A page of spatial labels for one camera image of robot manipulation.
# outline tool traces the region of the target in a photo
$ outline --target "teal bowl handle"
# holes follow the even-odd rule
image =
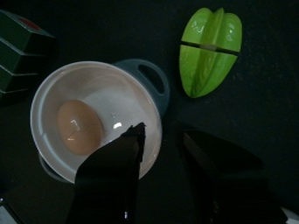
[[[144,59],[120,60],[114,66],[124,69],[140,81],[154,98],[160,117],[163,117],[170,103],[171,90],[162,68]]]

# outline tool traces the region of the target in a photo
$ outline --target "black background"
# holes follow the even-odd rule
[[[0,108],[0,180],[24,223],[63,223],[74,196],[72,185],[54,180],[39,162],[30,125],[36,88],[71,62],[130,58],[150,60],[164,70],[172,91],[160,154],[139,184],[136,223],[195,222],[175,144],[179,126],[203,130],[253,152],[266,163],[277,201],[299,213],[298,0],[3,0],[0,7],[56,38],[32,92],[24,101]],[[227,79],[208,95],[191,99],[179,74],[180,38],[202,7],[238,14],[243,43]]]

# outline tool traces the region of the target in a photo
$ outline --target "egg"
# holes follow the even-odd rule
[[[71,100],[60,105],[58,129],[62,141],[72,153],[88,155],[99,148],[102,122],[95,110],[83,101]]]

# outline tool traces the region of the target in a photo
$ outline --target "green box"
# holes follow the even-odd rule
[[[0,64],[16,74],[38,73],[46,56],[22,52],[0,38]]]
[[[0,106],[20,102],[28,95],[30,89],[6,92],[0,89]]]
[[[31,88],[36,77],[38,73],[12,73],[0,65],[0,89],[6,92]]]
[[[0,10],[0,36],[20,51],[47,55],[55,37],[26,17]]]

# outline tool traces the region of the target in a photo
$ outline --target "dark surface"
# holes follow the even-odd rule
[[[297,0],[285,1],[46,1],[3,0],[0,7],[31,19],[56,37],[39,83],[80,60],[152,61],[167,73],[172,98],[163,119],[163,145],[139,183],[136,223],[195,222],[192,195],[175,144],[179,126],[230,140],[266,164],[270,190],[299,213],[299,17]],[[179,45],[194,12],[208,7],[239,15],[243,44],[227,79],[207,96],[186,96]],[[34,144],[27,99],[0,108],[0,180],[4,196],[26,224],[62,224],[72,185],[43,171]]]

